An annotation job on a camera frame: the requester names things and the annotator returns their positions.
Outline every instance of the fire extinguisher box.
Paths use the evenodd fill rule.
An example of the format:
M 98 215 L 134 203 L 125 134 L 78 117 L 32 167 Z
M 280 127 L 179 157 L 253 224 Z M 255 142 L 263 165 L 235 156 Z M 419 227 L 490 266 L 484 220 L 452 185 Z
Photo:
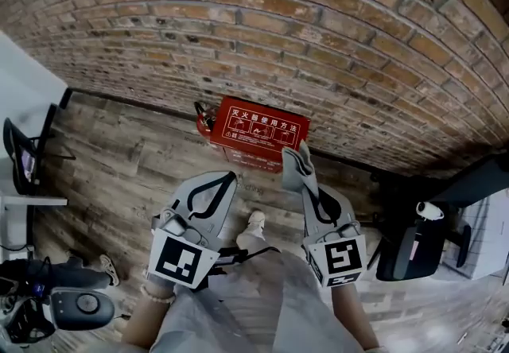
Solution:
M 224 147 L 226 157 L 246 167 L 282 171 L 284 147 L 298 149 L 308 134 L 309 119 L 235 97 L 225 97 L 210 142 Z

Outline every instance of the sleeve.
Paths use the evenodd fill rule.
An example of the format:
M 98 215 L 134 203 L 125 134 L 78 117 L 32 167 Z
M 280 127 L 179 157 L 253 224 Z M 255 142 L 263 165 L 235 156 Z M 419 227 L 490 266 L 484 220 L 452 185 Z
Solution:
M 366 350 L 365 353 L 389 353 L 385 347 L 377 347 L 375 349 Z
M 101 341 L 84 347 L 80 353 L 149 353 L 149 351 L 131 344 Z

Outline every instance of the gray pants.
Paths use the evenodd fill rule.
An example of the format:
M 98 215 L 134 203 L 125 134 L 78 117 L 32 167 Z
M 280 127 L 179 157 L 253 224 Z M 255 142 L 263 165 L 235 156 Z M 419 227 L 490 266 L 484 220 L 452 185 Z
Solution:
M 107 273 L 83 268 L 83 260 L 78 257 L 70 257 L 67 262 L 51 266 L 41 260 L 33 260 L 26 268 L 26 274 L 32 281 L 44 284 L 46 289 L 56 286 L 104 289 L 111 282 Z

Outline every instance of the shoe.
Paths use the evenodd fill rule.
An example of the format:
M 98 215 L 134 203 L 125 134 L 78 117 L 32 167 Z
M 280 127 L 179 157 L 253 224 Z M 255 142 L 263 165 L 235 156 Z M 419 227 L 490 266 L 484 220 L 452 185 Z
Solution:
M 105 254 L 101 254 L 99 260 L 101 261 L 101 268 L 103 269 L 103 271 L 111 277 L 110 285 L 119 286 L 120 284 L 119 275 L 117 274 L 117 270 L 115 269 L 115 266 L 111 261 L 111 258 L 109 258 Z
M 255 210 L 249 216 L 249 220 L 247 220 L 247 227 L 250 230 L 254 230 L 258 228 L 260 231 L 263 231 L 265 227 L 265 213 L 260 210 Z

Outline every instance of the wooden floor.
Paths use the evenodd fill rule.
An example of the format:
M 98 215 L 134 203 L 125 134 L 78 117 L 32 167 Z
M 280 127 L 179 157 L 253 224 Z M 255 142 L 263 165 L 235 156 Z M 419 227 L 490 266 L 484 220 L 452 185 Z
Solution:
M 130 312 L 138 297 L 142 271 L 150 253 L 151 216 L 185 179 L 213 170 L 233 170 L 239 178 L 235 199 L 222 233 L 233 239 L 253 209 L 267 215 L 266 237 L 280 248 L 301 254 L 301 200 L 281 189 L 280 177 L 241 169 L 224 161 L 197 133 L 193 122 L 74 94 L 55 121 L 56 138 L 49 152 L 70 149 L 76 161 L 50 158 L 45 190 L 69 198 L 66 208 L 45 209 L 34 225 L 37 253 L 53 262 L 77 249 L 96 260 L 108 253 L 122 284 L 108 293 L 119 313 Z M 318 181 L 352 202 L 359 220 L 378 210 L 369 174 L 313 158 Z M 366 229 L 368 251 L 376 233 Z M 382 283 L 374 271 L 364 274 L 358 289 L 373 327 L 393 353 L 475 351 L 469 346 L 485 329 L 493 331 L 509 299 L 499 279 L 486 277 L 460 284 L 421 280 Z M 457 340 L 469 337 L 460 346 Z M 97 332 L 58 332 L 48 343 L 58 352 L 76 351 L 94 339 L 117 339 L 114 324 Z M 48 351 L 47 346 L 31 349 Z

